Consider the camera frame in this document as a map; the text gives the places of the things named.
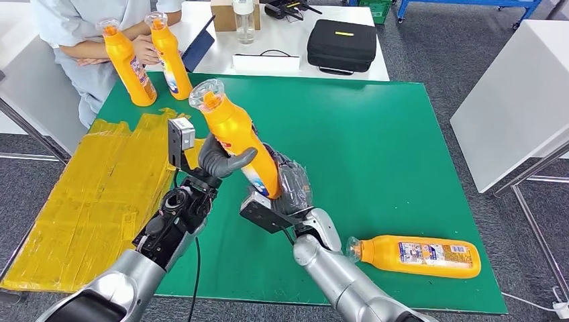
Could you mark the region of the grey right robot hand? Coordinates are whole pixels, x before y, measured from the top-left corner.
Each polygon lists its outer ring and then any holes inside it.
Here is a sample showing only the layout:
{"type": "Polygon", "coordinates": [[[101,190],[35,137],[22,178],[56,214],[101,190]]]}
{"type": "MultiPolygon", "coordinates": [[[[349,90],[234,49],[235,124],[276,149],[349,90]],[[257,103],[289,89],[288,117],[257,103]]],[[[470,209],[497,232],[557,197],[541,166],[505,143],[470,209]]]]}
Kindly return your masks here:
{"type": "Polygon", "coordinates": [[[272,210],[292,215],[313,206],[313,192],[307,172],[298,162],[263,143],[276,164],[280,196],[271,201],[272,210]]]}

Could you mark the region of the person's right hand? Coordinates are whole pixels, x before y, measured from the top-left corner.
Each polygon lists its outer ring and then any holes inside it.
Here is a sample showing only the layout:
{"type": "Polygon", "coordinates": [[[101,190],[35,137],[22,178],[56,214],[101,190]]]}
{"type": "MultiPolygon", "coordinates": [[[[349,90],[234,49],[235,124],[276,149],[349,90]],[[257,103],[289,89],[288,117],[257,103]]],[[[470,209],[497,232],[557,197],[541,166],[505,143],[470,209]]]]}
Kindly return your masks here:
{"type": "Polygon", "coordinates": [[[150,36],[140,35],[137,36],[133,41],[133,48],[136,58],[143,65],[155,65],[160,63],[160,59],[156,52],[156,49],[152,43],[150,36]]]}

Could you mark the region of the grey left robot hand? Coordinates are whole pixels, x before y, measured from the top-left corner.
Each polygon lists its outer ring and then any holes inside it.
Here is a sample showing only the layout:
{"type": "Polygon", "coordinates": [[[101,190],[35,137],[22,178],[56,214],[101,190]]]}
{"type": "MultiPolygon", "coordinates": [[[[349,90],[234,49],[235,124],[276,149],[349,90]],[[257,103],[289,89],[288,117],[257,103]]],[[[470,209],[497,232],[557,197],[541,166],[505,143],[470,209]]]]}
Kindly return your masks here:
{"type": "Polygon", "coordinates": [[[212,133],[208,133],[198,155],[198,165],[216,178],[226,178],[249,165],[256,157],[256,148],[246,148],[241,154],[230,156],[212,133]]]}

